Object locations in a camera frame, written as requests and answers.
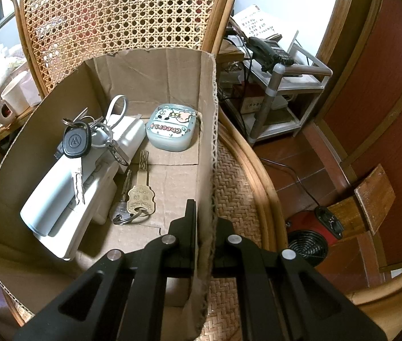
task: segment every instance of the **space heater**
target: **space heater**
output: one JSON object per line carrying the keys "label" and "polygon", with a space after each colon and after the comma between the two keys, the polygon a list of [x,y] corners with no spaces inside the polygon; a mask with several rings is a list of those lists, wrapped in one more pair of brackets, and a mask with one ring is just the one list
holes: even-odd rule
{"label": "space heater", "polygon": [[325,206],[314,211],[300,211],[286,221],[289,248],[311,265],[320,264],[334,245],[343,237],[343,226]]}

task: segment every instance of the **key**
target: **key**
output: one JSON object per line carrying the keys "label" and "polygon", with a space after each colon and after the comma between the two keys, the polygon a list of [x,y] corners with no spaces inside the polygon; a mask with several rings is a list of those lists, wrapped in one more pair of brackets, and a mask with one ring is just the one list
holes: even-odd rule
{"label": "key", "polygon": [[63,133],[63,153],[71,165],[71,176],[74,184],[74,198],[76,205],[80,201],[85,203],[83,189],[83,162],[92,145],[92,133],[87,123],[77,121],[73,126],[65,128]]}
{"label": "key", "polygon": [[130,165],[130,158],[125,151],[120,148],[116,140],[110,140],[108,142],[108,149],[119,164],[122,164],[126,167]]}
{"label": "key", "polygon": [[[72,122],[73,122],[73,123],[76,123],[77,121],[81,120],[83,117],[86,116],[87,112],[88,112],[88,108],[85,108],[83,111],[81,111],[81,112],[77,115],[76,118],[74,118],[74,119],[72,120]],[[54,157],[56,158],[56,160],[59,160],[62,155],[63,155],[63,140],[60,141],[60,143],[57,145],[57,150],[56,150],[56,152],[54,153]]]}
{"label": "key", "polygon": [[113,204],[109,210],[109,218],[114,224],[126,224],[131,222],[134,218],[137,218],[137,214],[130,214],[127,209],[128,192],[131,189],[131,183],[131,170],[128,169],[125,182],[123,183],[121,200]]}
{"label": "key", "polygon": [[139,169],[136,186],[129,192],[129,200],[127,201],[127,209],[131,214],[151,215],[155,212],[155,192],[148,186],[147,164],[149,160],[149,152],[142,150],[139,155]]}

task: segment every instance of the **cardboard flap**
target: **cardboard flap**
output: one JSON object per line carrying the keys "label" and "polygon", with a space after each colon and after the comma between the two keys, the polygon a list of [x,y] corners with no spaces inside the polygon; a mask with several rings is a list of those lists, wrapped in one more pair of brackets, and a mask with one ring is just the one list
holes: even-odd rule
{"label": "cardboard flap", "polygon": [[127,96],[129,114],[148,118],[162,103],[198,109],[200,51],[181,47],[125,50],[92,61],[106,96]]}
{"label": "cardboard flap", "polygon": [[20,218],[20,210],[56,162],[54,152],[65,129],[61,119],[74,118],[85,107],[91,115],[101,115],[81,65],[44,99],[14,140],[0,166],[0,244],[23,252],[35,250],[36,255],[43,249]]}

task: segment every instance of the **white cable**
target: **white cable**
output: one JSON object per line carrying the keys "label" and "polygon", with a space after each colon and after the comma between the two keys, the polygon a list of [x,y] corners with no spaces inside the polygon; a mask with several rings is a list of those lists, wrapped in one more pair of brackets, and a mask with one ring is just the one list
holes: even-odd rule
{"label": "white cable", "polygon": [[[114,124],[108,124],[109,118],[111,117],[111,114],[113,113],[114,106],[115,106],[117,100],[119,100],[121,98],[123,98],[122,112],[120,113],[120,116],[114,122]],[[112,99],[111,103],[109,104],[108,112],[106,113],[106,117],[105,117],[106,124],[108,124],[108,126],[111,127],[111,128],[114,128],[116,125],[118,125],[120,123],[120,121],[123,119],[123,117],[125,116],[125,113],[127,112],[127,107],[128,107],[128,100],[127,100],[127,97],[125,95],[117,95],[116,97],[114,97]]]}

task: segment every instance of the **black telephone handset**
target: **black telephone handset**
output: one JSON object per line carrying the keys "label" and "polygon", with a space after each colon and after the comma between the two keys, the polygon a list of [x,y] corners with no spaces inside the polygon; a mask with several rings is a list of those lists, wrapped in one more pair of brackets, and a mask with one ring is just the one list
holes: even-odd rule
{"label": "black telephone handset", "polygon": [[271,47],[260,38],[248,38],[247,47],[253,52],[254,60],[261,64],[263,72],[272,74],[275,65],[279,63],[286,67],[294,64],[294,59],[286,51]]}

